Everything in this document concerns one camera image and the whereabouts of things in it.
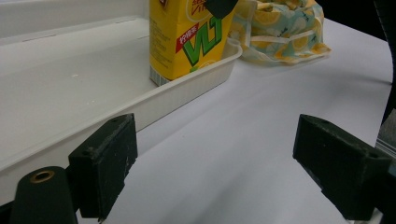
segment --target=yellow juice box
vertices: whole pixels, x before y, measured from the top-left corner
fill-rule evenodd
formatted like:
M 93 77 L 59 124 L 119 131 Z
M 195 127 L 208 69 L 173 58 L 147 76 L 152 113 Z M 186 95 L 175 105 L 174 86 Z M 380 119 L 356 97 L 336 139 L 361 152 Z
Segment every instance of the yellow juice box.
M 150 78 L 159 86 L 221 59 L 233 12 L 215 18 L 205 0 L 149 0 Z

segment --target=screw hole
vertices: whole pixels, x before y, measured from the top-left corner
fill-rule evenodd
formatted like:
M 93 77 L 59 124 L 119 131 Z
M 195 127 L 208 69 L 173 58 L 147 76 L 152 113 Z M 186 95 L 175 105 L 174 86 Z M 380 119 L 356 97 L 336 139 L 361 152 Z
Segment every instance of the screw hole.
M 37 174 L 32 175 L 30 178 L 30 182 L 34 184 L 39 184 L 42 182 L 45 182 L 49 179 L 51 179 L 55 175 L 55 172 L 48 170 L 48 171 L 42 171 Z

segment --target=white tray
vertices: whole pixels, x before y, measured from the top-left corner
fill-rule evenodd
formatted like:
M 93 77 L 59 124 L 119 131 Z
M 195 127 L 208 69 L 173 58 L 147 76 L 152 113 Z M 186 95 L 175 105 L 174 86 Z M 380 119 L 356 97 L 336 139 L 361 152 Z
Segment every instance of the white tray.
M 228 40 L 220 62 L 157 87 L 145 19 L 0 43 L 0 204 L 32 169 L 67 166 L 106 120 L 134 113 L 139 131 L 224 82 L 241 53 Z

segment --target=white tabletop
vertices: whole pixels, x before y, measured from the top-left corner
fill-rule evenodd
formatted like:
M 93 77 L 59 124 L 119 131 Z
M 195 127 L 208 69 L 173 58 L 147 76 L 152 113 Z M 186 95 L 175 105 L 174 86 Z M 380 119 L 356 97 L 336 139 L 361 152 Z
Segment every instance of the white tabletop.
M 333 21 L 324 38 L 330 56 L 309 63 L 238 60 L 224 84 L 137 133 L 139 157 L 106 223 L 346 223 L 292 158 L 298 118 L 374 146 L 391 57 L 386 42 Z

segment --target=plastic bag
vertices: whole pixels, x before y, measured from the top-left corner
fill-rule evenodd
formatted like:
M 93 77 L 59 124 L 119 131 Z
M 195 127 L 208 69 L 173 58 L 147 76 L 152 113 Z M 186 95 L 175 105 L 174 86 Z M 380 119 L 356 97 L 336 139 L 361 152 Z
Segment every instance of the plastic bag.
M 322 7 L 314 0 L 239 0 L 229 37 L 253 62 L 298 63 L 329 54 Z

